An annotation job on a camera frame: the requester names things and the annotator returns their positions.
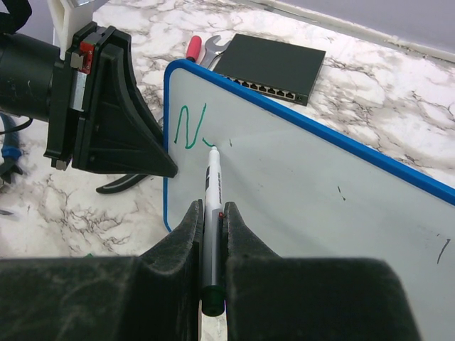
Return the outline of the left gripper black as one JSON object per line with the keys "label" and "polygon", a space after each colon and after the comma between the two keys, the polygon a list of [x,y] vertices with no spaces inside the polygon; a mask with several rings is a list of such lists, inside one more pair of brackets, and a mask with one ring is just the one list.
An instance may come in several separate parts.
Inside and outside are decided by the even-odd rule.
{"label": "left gripper black", "polygon": [[[89,75],[82,71],[84,43],[94,48]],[[92,21],[57,58],[44,156],[59,171],[73,158],[73,168],[90,173],[177,174],[164,133],[137,87],[129,34]]]}

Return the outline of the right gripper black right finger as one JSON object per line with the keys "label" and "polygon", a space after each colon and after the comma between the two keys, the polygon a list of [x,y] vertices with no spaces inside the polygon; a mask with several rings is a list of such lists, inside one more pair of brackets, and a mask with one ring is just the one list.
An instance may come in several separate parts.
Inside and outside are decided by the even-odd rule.
{"label": "right gripper black right finger", "polygon": [[384,261],[284,258],[224,209],[229,340],[420,340],[402,283]]}

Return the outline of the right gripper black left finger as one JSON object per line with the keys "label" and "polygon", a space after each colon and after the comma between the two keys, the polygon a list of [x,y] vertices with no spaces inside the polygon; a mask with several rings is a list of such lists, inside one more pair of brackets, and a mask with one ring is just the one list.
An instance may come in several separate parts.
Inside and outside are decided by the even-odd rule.
{"label": "right gripper black left finger", "polygon": [[199,340],[203,204],[139,256],[4,259],[2,340]]}

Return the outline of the white marker pen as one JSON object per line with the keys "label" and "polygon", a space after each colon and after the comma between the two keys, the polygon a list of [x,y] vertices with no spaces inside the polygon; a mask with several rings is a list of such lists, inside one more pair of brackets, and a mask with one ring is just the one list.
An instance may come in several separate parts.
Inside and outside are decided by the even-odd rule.
{"label": "white marker pen", "polygon": [[205,177],[203,264],[201,271],[202,312],[209,317],[223,314],[225,289],[222,280],[223,202],[220,153],[212,147]]}

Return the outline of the blue framed whiteboard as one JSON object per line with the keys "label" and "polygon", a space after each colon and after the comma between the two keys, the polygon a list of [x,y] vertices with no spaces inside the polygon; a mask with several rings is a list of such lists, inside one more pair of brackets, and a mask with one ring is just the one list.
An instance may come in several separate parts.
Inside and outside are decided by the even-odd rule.
{"label": "blue framed whiteboard", "polygon": [[209,151],[222,194],[287,256],[369,256],[402,275],[454,270],[454,189],[187,60],[164,75],[164,181],[173,229],[203,196]]}

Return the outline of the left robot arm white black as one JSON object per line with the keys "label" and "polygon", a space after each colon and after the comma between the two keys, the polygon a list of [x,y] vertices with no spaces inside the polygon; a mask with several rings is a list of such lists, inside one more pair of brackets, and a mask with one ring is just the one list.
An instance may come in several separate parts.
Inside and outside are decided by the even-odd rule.
{"label": "left robot arm white black", "polygon": [[1,14],[1,110],[48,124],[45,156],[59,170],[174,177],[177,166],[137,87],[132,38],[92,19],[93,1],[49,1],[57,43],[20,33],[28,1]]}

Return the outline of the silver wrench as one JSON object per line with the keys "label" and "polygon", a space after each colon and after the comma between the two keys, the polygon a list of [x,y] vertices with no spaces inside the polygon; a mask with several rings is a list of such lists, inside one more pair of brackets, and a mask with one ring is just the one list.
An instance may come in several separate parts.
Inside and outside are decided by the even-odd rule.
{"label": "silver wrench", "polygon": [[213,63],[213,61],[219,55],[223,54],[227,50],[231,40],[229,40],[228,42],[226,42],[223,45],[218,45],[218,42],[220,39],[221,39],[221,37],[219,35],[216,35],[216,36],[213,36],[213,37],[207,39],[207,41],[204,44],[205,53],[204,53],[202,61],[200,62],[201,67],[208,69],[211,66],[211,64]]}

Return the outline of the black handled pliers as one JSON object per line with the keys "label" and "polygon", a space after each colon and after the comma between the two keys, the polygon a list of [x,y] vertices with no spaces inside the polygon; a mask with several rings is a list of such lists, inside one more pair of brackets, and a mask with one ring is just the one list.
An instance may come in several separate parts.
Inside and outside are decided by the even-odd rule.
{"label": "black handled pliers", "polygon": [[147,174],[126,174],[111,183],[96,188],[95,191],[101,195],[121,193],[133,188],[148,177]]}

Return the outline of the black network switch box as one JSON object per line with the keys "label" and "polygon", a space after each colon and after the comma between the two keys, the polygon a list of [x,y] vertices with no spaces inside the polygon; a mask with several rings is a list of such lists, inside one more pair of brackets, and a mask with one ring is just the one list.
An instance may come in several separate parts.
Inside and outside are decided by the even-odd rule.
{"label": "black network switch box", "polygon": [[324,50],[237,34],[213,71],[260,94],[306,106]]}

